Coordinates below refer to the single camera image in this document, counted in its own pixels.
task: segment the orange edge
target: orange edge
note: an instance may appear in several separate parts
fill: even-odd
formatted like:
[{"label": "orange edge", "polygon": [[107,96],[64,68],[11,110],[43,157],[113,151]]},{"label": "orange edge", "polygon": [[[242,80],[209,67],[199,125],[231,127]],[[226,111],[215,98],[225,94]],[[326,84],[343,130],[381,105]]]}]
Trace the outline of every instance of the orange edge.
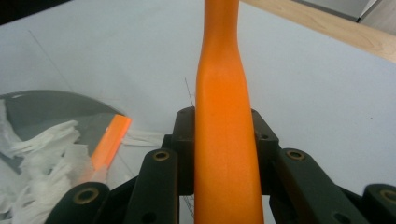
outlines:
[{"label": "orange edge", "polygon": [[113,120],[111,120],[105,134],[91,156],[92,166],[95,171],[99,170],[103,165],[110,167],[131,122],[132,119],[122,115],[115,115]]}]

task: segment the metal screw insert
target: metal screw insert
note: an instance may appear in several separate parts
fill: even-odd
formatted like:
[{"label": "metal screw insert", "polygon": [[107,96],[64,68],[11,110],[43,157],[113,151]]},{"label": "metal screw insert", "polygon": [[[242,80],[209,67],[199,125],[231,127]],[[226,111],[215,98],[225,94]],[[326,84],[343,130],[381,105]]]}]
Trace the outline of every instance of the metal screw insert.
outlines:
[{"label": "metal screw insert", "polygon": [[165,161],[169,158],[169,153],[166,151],[156,152],[153,156],[155,161]]},{"label": "metal screw insert", "polygon": [[85,188],[81,189],[73,197],[73,202],[76,204],[86,204],[90,203],[99,195],[99,190],[97,188]]},{"label": "metal screw insert", "polygon": [[381,189],[379,194],[390,203],[396,204],[396,192],[391,189]]},{"label": "metal screw insert", "polygon": [[297,150],[288,150],[286,152],[286,155],[295,161],[302,161],[303,159],[305,159],[305,154]]}]

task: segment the white table surface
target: white table surface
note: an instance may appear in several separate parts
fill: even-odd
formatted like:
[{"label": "white table surface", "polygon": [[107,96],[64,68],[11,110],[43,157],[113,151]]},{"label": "white table surface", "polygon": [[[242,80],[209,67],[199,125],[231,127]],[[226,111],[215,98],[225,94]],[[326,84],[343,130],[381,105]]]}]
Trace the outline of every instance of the white table surface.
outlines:
[{"label": "white table surface", "polygon": [[[0,26],[0,94],[73,91],[126,113],[133,129],[171,133],[191,105],[186,82],[195,93],[203,2],[72,1]],[[238,35],[251,106],[282,147],[356,193],[396,186],[395,63],[243,3]],[[137,175],[151,149],[122,146],[110,186]]]}]

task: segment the pencil line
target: pencil line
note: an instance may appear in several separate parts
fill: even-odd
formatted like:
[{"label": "pencil line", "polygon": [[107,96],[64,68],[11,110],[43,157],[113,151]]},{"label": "pencil line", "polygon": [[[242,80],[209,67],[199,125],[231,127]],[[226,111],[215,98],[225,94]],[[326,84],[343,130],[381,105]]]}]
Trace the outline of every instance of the pencil line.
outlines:
[{"label": "pencil line", "polygon": [[194,211],[193,211],[193,209],[191,207],[189,198],[187,196],[183,196],[183,199],[184,199],[184,202],[186,203],[187,207],[190,210],[191,216],[194,217]]},{"label": "pencil line", "polygon": [[28,30],[29,34],[32,36],[33,40],[37,43],[37,45],[41,48],[41,50],[44,52],[44,54],[46,55],[46,57],[48,58],[49,62],[52,64],[52,66],[55,68],[55,70],[58,72],[58,74],[61,76],[61,78],[64,80],[64,83],[66,84],[66,86],[69,88],[70,91],[74,91],[73,88],[70,86],[69,82],[67,81],[67,79],[64,77],[64,75],[62,74],[61,70],[58,68],[58,66],[56,65],[56,63],[51,59],[51,57],[48,55],[48,53],[44,50],[43,46],[40,44],[40,42],[37,40],[37,38],[35,38],[35,35],[32,33],[31,30]]},{"label": "pencil line", "polygon": [[184,81],[186,82],[187,92],[189,93],[191,105],[194,106],[194,103],[192,102],[192,98],[191,98],[191,93],[190,93],[189,84],[187,83],[187,78],[186,78],[186,77],[184,77]]},{"label": "pencil line", "polygon": [[123,165],[126,167],[126,169],[131,173],[132,177],[135,177],[136,174],[131,170],[131,168],[127,165],[127,163],[125,162],[125,160],[123,159],[122,156],[120,156],[119,153],[116,154],[116,157],[118,157],[121,162],[123,163]]}]

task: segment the orange handle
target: orange handle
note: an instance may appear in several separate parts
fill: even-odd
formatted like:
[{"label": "orange handle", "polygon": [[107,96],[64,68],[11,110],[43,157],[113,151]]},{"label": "orange handle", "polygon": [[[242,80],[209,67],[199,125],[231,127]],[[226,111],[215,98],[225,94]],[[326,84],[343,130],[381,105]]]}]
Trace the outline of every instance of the orange handle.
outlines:
[{"label": "orange handle", "polygon": [[132,119],[122,115],[115,115],[108,125],[105,134],[91,155],[93,168],[97,171],[103,165],[110,168],[111,162],[119,149],[121,140],[128,130]]},{"label": "orange handle", "polygon": [[195,223],[263,223],[253,122],[237,45],[238,0],[205,0],[197,75]]}]

